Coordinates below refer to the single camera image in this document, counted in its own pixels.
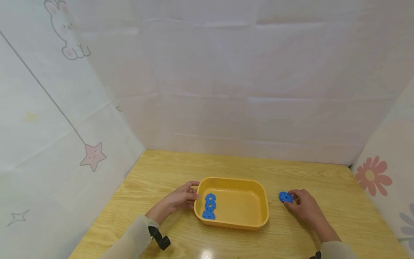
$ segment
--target wood grain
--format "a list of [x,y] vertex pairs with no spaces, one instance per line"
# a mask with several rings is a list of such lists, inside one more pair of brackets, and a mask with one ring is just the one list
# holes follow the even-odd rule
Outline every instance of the wood grain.
[[180,211],[160,228],[171,246],[161,251],[152,242],[142,258],[309,258],[320,244],[279,201],[279,192],[290,189],[307,189],[360,259],[408,258],[345,166],[147,150],[70,259],[99,258],[135,217],[185,182],[208,176],[260,182],[269,200],[269,222],[258,231],[232,230],[206,226],[192,211]]

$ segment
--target white wall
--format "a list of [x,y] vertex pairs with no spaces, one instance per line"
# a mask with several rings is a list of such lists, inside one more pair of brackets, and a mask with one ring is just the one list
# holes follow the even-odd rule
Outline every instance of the white wall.
[[409,0],[69,5],[148,148],[350,165],[413,75]]
[[370,137],[352,171],[414,259],[414,78]]
[[144,147],[43,1],[3,1],[0,24],[0,257],[67,258]]

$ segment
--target black clip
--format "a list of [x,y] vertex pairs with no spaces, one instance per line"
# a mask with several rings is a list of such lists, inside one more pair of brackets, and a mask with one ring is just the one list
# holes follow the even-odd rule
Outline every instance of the black clip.
[[309,259],[322,259],[322,254],[321,254],[320,251],[317,251],[316,254],[315,254],[315,256],[312,256]]
[[161,248],[161,250],[164,251],[165,249],[167,249],[167,247],[169,247],[171,245],[170,239],[167,236],[162,237],[162,235],[159,232],[158,228],[153,227],[153,226],[149,226],[148,231],[149,231],[149,234],[151,235],[151,237],[155,238],[155,241],[157,242],[157,244],[158,244],[159,248]]

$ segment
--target pink star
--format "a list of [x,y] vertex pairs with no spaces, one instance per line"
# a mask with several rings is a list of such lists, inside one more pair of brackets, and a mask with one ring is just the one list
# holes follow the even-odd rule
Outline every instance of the pink star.
[[85,144],[86,157],[82,160],[80,165],[90,165],[92,171],[96,170],[98,162],[106,159],[106,156],[102,153],[102,142],[92,147]]

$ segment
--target sleeve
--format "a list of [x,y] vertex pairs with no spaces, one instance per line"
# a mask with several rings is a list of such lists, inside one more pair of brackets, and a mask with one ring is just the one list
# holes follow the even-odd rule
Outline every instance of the sleeve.
[[142,215],[138,216],[101,259],[137,259],[151,242],[149,226],[159,227],[155,221]]
[[349,245],[339,241],[322,243],[320,251],[322,259],[358,259]]

